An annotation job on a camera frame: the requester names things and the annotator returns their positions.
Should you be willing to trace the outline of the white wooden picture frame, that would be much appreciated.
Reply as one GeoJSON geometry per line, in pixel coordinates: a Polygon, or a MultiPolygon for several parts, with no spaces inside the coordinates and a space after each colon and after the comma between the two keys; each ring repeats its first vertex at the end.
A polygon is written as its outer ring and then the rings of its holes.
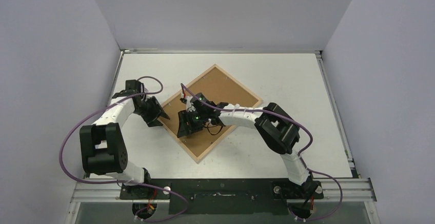
{"type": "Polygon", "coordinates": [[[162,107],[159,121],[199,163],[237,126],[254,128],[263,100],[223,68],[213,65],[177,91],[162,107]]]}

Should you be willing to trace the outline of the aluminium rail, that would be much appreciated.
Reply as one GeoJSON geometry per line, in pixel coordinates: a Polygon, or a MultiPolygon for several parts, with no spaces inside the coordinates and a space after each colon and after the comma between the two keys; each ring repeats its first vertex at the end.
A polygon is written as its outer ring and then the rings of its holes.
{"type": "MultiPolygon", "coordinates": [[[[340,190],[332,179],[320,179],[324,198],[320,201],[338,201],[340,190]]],[[[377,197],[369,178],[340,178],[344,202],[376,202],[377,197]]],[[[70,202],[146,202],[148,199],[121,197],[123,190],[113,184],[77,183],[70,202]]]]}

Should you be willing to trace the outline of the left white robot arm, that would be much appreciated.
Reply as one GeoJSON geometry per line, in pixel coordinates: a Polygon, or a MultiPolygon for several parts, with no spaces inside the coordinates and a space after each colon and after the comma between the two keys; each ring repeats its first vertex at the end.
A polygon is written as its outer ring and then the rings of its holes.
{"type": "Polygon", "coordinates": [[[94,123],[80,128],[83,169],[87,174],[122,181],[127,193],[148,198],[156,192],[150,174],[129,161],[121,128],[131,114],[140,116],[148,127],[162,126],[158,118],[169,116],[136,79],[125,82],[125,88],[112,96],[110,106],[94,123]]]}

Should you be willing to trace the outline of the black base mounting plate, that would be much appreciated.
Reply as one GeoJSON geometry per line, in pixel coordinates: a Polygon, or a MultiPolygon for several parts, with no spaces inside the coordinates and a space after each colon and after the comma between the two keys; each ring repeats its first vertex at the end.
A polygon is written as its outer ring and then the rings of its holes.
{"type": "Polygon", "coordinates": [[[185,214],[288,214],[288,200],[293,209],[304,215],[311,209],[311,200],[323,199],[319,181],[309,180],[302,186],[287,178],[233,179],[152,179],[155,190],[142,186],[122,186],[121,200],[159,200],[169,202],[168,213],[185,214]]]}

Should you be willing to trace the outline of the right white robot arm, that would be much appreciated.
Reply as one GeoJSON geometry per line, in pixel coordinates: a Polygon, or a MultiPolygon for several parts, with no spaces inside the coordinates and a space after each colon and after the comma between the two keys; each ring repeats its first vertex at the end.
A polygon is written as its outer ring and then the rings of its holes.
{"type": "Polygon", "coordinates": [[[276,103],[265,107],[242,107],[229,103],[215,104],[199,93],[196,96],[183,95],[180,101],[186,106],[178,112],[179,128],[177,137],[198,133],[204,128],[238,126],[254,129],[267,147],[280,155],[287,171],[291,194],[297,198],[312,198],[322,194],[318,181],[303,163],[294,145],[300,140],[299,127],[276,103]]]}

